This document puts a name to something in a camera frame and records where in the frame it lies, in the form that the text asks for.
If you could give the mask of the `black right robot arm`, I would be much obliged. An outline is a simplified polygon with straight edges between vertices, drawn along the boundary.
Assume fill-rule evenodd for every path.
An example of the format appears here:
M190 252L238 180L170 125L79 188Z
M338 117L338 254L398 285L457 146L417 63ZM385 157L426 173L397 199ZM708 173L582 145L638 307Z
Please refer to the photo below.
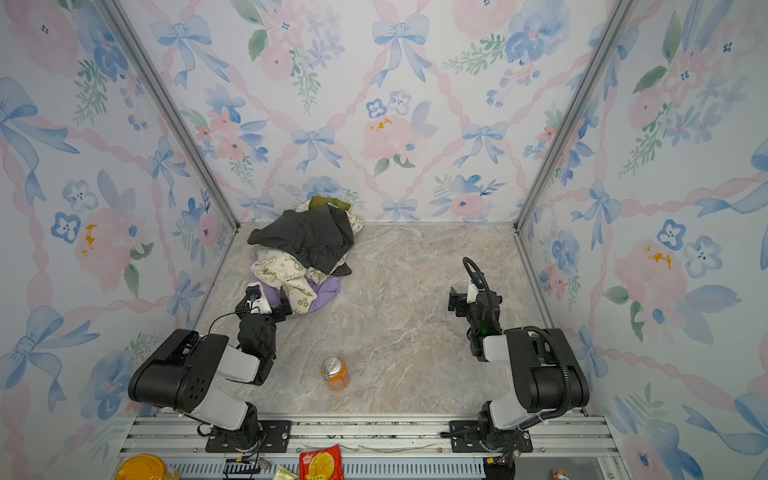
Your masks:
M530 453L530 430L589 403L590 388L562 330L536 326L502 329L502 297L469 285L452 288L448 310L468 321L471 354L509 368L512 387L486 402L476 421L453 420L441 436L455 453Z

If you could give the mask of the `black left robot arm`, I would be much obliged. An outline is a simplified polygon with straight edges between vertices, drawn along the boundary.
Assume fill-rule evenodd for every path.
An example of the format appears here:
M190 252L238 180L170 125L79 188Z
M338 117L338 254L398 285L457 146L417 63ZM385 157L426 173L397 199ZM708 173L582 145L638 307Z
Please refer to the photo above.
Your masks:
M129 397L196 420L208 453L284 453L292 423L261 420L254 404L214 380L263 385L276 360L277 324L292 314L290 302L280 290L272 306L262 285L253 282L233 314L239 319L237 345L223 334L177 329L135 371Z

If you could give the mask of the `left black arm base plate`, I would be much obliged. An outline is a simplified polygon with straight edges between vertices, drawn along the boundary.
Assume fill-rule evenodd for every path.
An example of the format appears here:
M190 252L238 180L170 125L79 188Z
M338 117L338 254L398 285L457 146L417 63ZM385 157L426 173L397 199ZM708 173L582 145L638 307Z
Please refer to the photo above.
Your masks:
M285 453L293 423L289 420L260 420L236 430L214 427L207 435L206 453Z

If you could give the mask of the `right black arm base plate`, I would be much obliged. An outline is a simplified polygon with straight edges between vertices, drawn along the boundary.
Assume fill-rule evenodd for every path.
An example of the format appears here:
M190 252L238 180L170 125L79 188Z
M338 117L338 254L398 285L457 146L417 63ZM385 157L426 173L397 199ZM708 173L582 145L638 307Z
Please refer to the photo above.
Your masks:
M532 441L527 431L489 430L483 433L477 421L449 421L448 430L441 432L440 437L450 441L453 453L519 455L533 452Z

